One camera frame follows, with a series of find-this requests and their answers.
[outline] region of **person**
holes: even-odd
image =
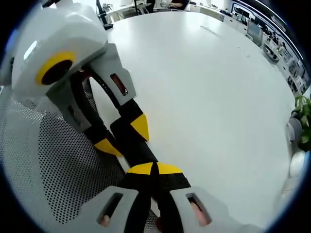
[[[186,8],[188,2],[188,0],[172,0],[170,3],[170,8],[183,11]]]
[[[282,42],[282,45],[277,49],[278,53],[282,54],[285,51],[285,48],[286,48],[285,43]]]
[[[147,4],[148,6],[146,6],[146,9],[149,13],[153,13],[154,12],[154,7],[156,4],[156,0],[147,0]]]
[[[272,41],[278,45],[278,36],[275,32],[272,32]]]
[[[272,37],[272,34],[270,34],[267,38],[267,42],[270,42],[271,41],[271,37]]]

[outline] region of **potted plant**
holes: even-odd
[[[104,11],[106,11],[106,12],[111,11],[111,10],[112,10],[112,7],[113,7],[113,5],[110,4],[110,3],[104,3],[104,4],[102,5],[102,9],[103,9]]]
[[[311,100],[304,96],[295,98],[293,117],[300,121],[302,126],[301,138],[298,146],[304,151],[311,150]]]

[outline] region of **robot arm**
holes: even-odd
[[[120,113],[111,125],[113,135],[85,97],[85,73],[101,85]],[[11,84],[14,92],[24,96],[46,95],[97,149],[124,155],[132,167],[119,187],[111,186],[85,203],[80,215],[60,231],[142,232],[150,197],[158,202],[165,232],[259,231],[233,220],[220,201],[191,187],[180,169],[157,161],[145,143],[149,140],[147,120],[134,101],[131,76],[89,7],[76,3],[36,12],[17,46]],[[210,225],[199,226],[189,198],[205,214],[208,211]],[[107,227],[99,224],[103,215],[111,216]]]
[[[24,96],[46,95],[64,119],[97,149],[121,155],[116,140],[85,97],[85,75],[81,71],[101,85],[122,122],[132,127],[140,140],[149,140],[146,117],[134,101],[131,76],[122,67],[116,46],[108,43],[93,10],[75,3],[37,11],[17,45],[13,91]]]

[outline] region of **white robot casing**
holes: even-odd
[[[107,33],[90,6],[79,3],[35,13],[21,32],[12,70],[12,89],[25,96],[42,96],[54,85],[35,81],[47,60],[61,52],[72,52],[70,68],[104,51]]]

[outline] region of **desk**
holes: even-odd
[[[211,16],[215,19],[220,20],[221,22],[224,21],[225,14],[217,11],[211,7],[203,6],[203,5],[192,5],[190,4],[190,11],[192,12],[199,12],[207,16]]]
[[[277,51],[277,44],[274,43],[272,40],[271,41],[267,41],[264,40],[264,46],[262,47],[263,53],[265,53],[265,46],[267,46],[276,56],[278,62],[275,64],[275,66],[278,68],[279,72],[282,73],[283,78],[291,83],[291,80],[293,81],[294,84],[289,84],[293,94],[296,95],[300,95],[301,94],[301,90],[300,90],[300,83],[299,81],[297,81],[296,79],[293,78],[292,74],[290,73],[289,69],[288,69],[288,65],[286,64],[284,58],[279,54],[279,52]]]
[[[269,59],[273,64],[279,62],[280,55],[274,47],[270,46],[269,41],[264,41],[262,50],[265,53],[267,59]]]
[[[116,7],[113,10],[108,11],[107,15],[105,16],[106,20],[107,20],[107,23],[112,23],[112,22],[114,23],[116,21],[119,21],[119,20],[123,19],[122,13],[124,11],[127,11],[127,10],[133,8],[133,7],[134,7],[134,4],[132,3],[132,4],[129,4],[129,5],[125,5],[125,6]]]
[[[132,75],[157,159],[180,167],[236,220],[265,227],[290,162],[285,125],[294,97],[281,73],[244,35],[193,12],[118,21],[108,41]],[[119,114],[91,86],[109,126]]]

